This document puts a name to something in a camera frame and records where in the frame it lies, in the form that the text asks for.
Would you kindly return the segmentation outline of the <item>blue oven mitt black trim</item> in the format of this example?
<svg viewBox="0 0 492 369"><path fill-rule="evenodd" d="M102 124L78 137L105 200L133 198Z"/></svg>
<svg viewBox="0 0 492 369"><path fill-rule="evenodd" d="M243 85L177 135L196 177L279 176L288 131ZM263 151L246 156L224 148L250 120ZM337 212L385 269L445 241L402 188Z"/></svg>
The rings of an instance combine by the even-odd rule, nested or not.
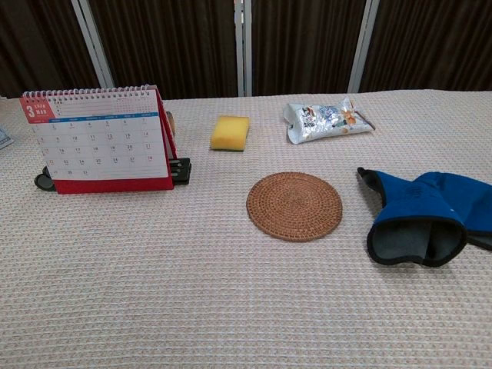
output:
<svg viewBox="0 0 492 369"><path fill-rule="evenodd" d="M357 173L381 196L382 209L367 235L368 254L374 261L435 268L463 250L467 229L444 198L445 173L428 172L413 181L362 167Z"/></svg>
<svg viewBox="0 0 492 369"><path fill-rule="evenodd" d="M492 184L441 172L428 172L417 180L440 192L463 222L469 244L492 251Z"/></svg>

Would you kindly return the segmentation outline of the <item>yellow sponge with green base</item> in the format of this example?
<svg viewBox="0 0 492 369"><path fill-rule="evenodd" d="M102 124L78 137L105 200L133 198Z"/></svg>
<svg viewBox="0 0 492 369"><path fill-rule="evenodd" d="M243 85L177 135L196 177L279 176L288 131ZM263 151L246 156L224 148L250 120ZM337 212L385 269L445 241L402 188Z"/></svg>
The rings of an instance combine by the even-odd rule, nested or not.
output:
<svg viewBox="0 0 492 369"><path fill-rule="evenodd" d="M249 132L248 117L221 115L211 136L210 147L219 151L243 151Z"/></svg>

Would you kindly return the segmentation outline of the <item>round woven rattan coaster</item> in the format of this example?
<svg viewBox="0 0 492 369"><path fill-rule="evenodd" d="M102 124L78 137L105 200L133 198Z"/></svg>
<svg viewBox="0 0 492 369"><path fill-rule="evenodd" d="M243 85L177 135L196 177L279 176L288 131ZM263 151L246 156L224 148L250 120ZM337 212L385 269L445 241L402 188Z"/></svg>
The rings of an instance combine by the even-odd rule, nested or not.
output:
<svg viewBox="0 0 492 369"><path fill-rule="evenodd" d="M343 206L335 188L301 172L279 172L258 181L249 191L246 209L265 234L306 242L330 234L341 222Z"/></svg>

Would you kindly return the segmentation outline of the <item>black calendar base stand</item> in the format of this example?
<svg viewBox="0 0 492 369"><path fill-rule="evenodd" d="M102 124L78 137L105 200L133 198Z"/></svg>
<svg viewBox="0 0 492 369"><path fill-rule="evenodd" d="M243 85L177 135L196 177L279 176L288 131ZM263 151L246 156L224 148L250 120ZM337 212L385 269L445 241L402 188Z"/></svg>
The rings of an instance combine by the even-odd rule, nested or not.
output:
<svg viewBox="0 0 492 369"><path fill-rule="evenodd" d="M191 161L189 158L178 158L170 161L171 178L174 185L187 185L191 174ZM42 191L56 191L55 183L51 178L48 167L45 166L42 172L34 179L34 184Z"/></svg>

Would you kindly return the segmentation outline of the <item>silver printed snack bag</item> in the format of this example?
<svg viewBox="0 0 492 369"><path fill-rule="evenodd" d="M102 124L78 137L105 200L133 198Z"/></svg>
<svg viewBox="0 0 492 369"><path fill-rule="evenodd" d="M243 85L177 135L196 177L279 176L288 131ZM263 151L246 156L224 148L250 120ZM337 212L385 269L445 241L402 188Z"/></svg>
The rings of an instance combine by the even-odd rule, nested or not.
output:
<svg viewBox="0 0 492 369"><path fill-rule="evenodd" d="M306 105L289 103L283 110L287 122L287 137L294 145L322 138L374 131L349 97L336 105Z"/></svg>

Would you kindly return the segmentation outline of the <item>beige waffle-weave tablecloth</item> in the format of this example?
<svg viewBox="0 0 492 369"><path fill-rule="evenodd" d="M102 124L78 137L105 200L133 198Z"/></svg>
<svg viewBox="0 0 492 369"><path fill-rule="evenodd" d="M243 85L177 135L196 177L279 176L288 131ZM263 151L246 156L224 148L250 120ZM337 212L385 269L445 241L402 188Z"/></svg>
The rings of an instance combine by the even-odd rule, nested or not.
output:
<svg viewBox="0 0 492 369"><path fill-rule="evenodd" d="M0 100L0 369L492 369L492 252L439 268L383 266L366 237L381 208L359 167L492 184L492 91L352 96L375 130L293 145L289 103L340 95L168 100L191 180L173 191L59 195L17 99ZM250 120L243 151L210 147L218 117ZM258 230L266 175L330 183L343 218L307 243Z"/></svg>

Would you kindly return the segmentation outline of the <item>red spiral desk calendar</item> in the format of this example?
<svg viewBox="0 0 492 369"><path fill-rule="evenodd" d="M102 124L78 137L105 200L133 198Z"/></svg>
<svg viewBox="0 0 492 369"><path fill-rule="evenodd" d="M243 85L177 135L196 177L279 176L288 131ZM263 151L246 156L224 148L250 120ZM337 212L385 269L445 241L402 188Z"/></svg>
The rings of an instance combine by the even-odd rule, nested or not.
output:
<svg viewBox="0 0 492 369"><path fill-rule="evenodd" d="M156 86L27 91L19 99L45 168L38 188L59 194L174 187L174 134Z"/></svg>

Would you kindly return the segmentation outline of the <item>grey metal screen post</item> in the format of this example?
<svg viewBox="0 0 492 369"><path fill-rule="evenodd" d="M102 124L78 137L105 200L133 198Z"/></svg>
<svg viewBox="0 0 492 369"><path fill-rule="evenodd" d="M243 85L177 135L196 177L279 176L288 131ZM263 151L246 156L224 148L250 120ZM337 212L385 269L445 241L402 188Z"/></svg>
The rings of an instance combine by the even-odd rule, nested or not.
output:
<svg viewBox="0 0 492 369"><path fill-rule="evenodd" d="M233 0L238 96L253 95L252 0Z"/></svg>
<svg viewBox="0 0 492 369"><path fill-rule="evenodd" d="M102 88L113 88L115 83L89 1L71 0L71 5L85 40L98 83Z"/></svg>
<svg viewBox="0 0 492 369"><path fill-rule="evenodd" d="M357 47L354 53L351 74L347 87L348 93L359 92L379 4L380 0L365 1L364 14L361 20L361 27L357 39Z"/></svg>

